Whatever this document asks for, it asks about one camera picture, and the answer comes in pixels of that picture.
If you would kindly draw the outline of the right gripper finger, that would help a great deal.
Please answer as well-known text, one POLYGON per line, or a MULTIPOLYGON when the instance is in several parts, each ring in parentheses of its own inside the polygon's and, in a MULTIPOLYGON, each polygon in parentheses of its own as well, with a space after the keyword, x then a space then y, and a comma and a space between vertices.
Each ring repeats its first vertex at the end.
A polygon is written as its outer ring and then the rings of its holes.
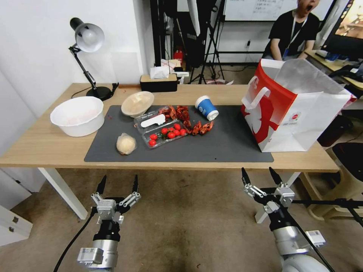
POLYGON ((269 172, 274 183, 276 184, 276 189, 289 188, 289 185, 282 181, 280 175, 272 167, 269 167, 269 172))
POLYGON ((251 184, 249 176, 243 167, 241 168, 241 174, 242 174, 242 182, 244 184, 244 191, 248 196, 250 196, 251 198, 254 198, 256 196, 259 198, 263 198, 267 196, 267 194, 264 191, 251 184))

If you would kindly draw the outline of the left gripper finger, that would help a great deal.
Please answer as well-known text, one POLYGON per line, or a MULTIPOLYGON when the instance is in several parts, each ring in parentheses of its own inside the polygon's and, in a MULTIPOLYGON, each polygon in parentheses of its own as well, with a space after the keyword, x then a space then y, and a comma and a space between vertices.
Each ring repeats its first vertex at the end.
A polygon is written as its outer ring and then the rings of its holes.
POLYGON ((104 175, 96 188, 96 193, 91 194, 91 198, 93 199, 96 205, 98 205, 99 202, 103 200, 102 194, 105 189, 106 180, 107 180, 107 175, 104 175))
POLYGON ((119 203, 119 211, 128 211, 141 199, 139 193, 138 175, 135 175, 132 192, 119 203))

